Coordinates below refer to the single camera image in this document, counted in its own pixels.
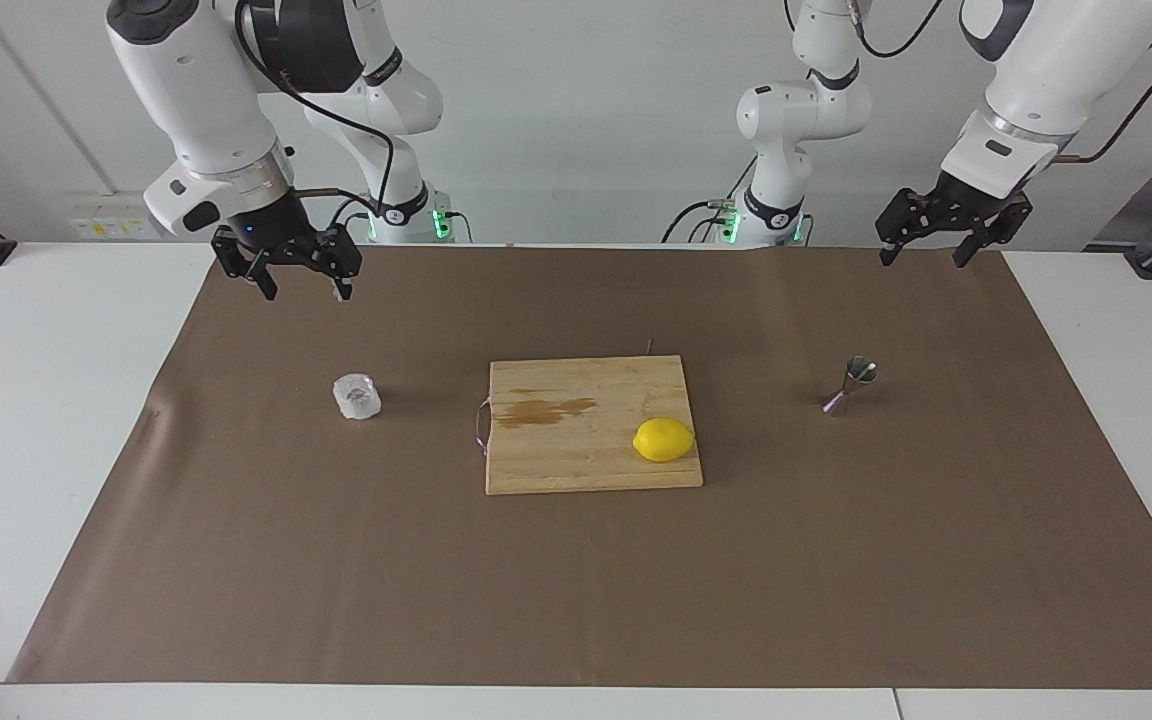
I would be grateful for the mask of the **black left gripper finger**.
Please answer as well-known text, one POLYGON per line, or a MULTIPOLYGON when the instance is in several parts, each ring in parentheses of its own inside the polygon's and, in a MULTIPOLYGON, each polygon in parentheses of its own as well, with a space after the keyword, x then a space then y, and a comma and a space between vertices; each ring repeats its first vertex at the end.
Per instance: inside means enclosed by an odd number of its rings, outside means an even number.
POLYGON ((990 220, 970 219, 965 238, 952 253, 952 260, 954 260, 956 268, 964 268, 975 255, 987 247, 1009 243, 1026 222, 1032 210, 1033 206, 1026 194, 1016 192, 990 220))
POLYGON ((938 232, 937 217, 942 213, 942 200, 933 194, 923 195, 911 188, 901 188, 876 219, 879 262, 890 266, 908 243, 938 232))

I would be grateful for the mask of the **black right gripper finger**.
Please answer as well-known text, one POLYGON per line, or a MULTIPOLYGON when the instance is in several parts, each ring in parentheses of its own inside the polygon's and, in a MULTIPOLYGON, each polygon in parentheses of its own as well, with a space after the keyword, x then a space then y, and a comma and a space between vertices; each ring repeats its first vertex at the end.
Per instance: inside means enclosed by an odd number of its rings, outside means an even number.
POLYGON ((339 302, 353 297, 353 282, 361 274, 361 250, 343 223, 332 223, 314 232, 314 247, 308 253, 308 270, 329 278, 339 302))
POLYGON ((243 279, 247 283, 256 287, 265 300, 275 300, 278 286, 270 274, 271 255, 268 250, 260 249, 250 256, 244 255, 237 234, 232 232, 228 225, 220 225, 217 228, 211 240, 211 249, 215 252, 225 274, 233 279, 243 279))

